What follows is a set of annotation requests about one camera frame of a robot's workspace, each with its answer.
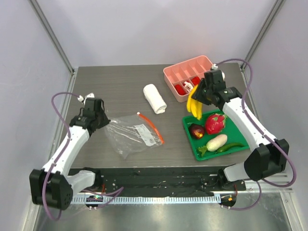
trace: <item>white linear rail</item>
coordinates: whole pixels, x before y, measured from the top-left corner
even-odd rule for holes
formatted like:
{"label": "white linear rail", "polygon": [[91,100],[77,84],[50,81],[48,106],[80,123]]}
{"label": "white linear rail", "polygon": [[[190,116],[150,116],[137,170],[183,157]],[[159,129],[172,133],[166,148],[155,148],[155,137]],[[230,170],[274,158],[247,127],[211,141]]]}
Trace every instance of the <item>white linear rail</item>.
{"label": "white linear rail", "polygon": [[[85,204],[91,194],[78,194],[73,197],[71,205]],[[99,205],[111,200],[110,196],[103,196],[103,202],[87,202],[88,205]],[[220,194],[203,197],[117,197],[111,205],[151,205],[151,204],[209,204],[220,203]]]}

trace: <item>white radish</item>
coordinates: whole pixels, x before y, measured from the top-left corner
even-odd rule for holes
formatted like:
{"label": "white radish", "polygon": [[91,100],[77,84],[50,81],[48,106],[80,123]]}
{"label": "white radish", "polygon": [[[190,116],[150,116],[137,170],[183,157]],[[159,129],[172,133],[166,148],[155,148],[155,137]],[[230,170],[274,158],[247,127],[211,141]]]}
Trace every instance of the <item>white radish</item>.
{"label": "white radish", "polygon": [[209,150],[210,152],[216,151],[218,148],[223,146],[227,142],[227,135],[221,134],[216,136],[215,138],[211,139],[207,142],[206,146],[198,148],[198,151],[201,152],[201,157],[204,156],[205,152]]}

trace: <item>pink divided container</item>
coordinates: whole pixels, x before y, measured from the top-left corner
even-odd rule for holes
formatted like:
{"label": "pink divided container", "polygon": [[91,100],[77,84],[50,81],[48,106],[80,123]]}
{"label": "pink divided container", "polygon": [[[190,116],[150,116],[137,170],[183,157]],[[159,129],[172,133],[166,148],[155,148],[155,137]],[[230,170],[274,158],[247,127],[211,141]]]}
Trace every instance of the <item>pink divided container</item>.
{"label": "pink divided container", "polygon": [[[188,81],[194,86],[191,80],[194,77],[204,78],[204,72],[210,70],[212,65],[212,62],[205,55],[201,55],[164,68],[165,81],[178,102],[182,103],[188,99],[188,92],[183,83]],[[174,87],[177,84],[186,92],[185,95],[178,94]]]}

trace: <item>white label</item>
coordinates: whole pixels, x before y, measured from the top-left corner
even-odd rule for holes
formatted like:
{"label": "white label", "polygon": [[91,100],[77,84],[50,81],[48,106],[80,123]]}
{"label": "white label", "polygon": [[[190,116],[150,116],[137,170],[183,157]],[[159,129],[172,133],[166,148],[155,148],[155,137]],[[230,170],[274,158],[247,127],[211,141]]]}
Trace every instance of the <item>white label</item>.
{"label": "white label", "polygon": [[135,125],[134,127],[137,129],[146,146],[151,147],[156,144],[154,137],[144,124]]}

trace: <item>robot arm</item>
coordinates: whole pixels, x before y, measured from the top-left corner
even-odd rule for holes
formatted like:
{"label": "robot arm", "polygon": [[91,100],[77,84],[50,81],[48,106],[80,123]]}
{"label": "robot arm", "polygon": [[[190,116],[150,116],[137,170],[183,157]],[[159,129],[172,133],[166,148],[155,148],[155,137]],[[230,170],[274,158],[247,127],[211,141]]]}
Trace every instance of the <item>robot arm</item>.
{"label": "robot arm", "polygon": [[257,120],[245,104],[242,108],[242,95],[234,87],[227,88],[224,73],[221,70],[205,72],[192,99],[206,105],[214,104],[223,111],[237,126],[248,142],[251,150],[250,156],[242,163],[238,163],[218,173],[219,182],[224,185],[236,180],[252,179],[258,181],[273,174],[282,172],[286,166],[286,159],[248,119],[244,110],[252,117],[253,121],[274,140],[287,154],[289,144],[286,140],[277,140]]}
{"label": "robot arm", "polygon": [[[46,201],[49,207],[65,210],[70,205],[75,194],[87,187],[100,187],[102,185],[99,170],[84,168],[84,170],[76,175],[68,176],[69,169],[81,147],[88,141],[96,129],[100,129],[110,122],[104,112],[102,99],[94,98],[94,95],[90,94],[83,103],[83,110],[81,108],[80,114],[75,116],[70,122],[70,142],[51,171],[46,188]],[[41,170],[34,169],[31,172],[29,179],[33,203],[37,205],[43,204],[42,187],[45,176],[51,165],[54,164],[60,151],[64,148],[68,138],[68,135],[66,135],[58,150]]]}

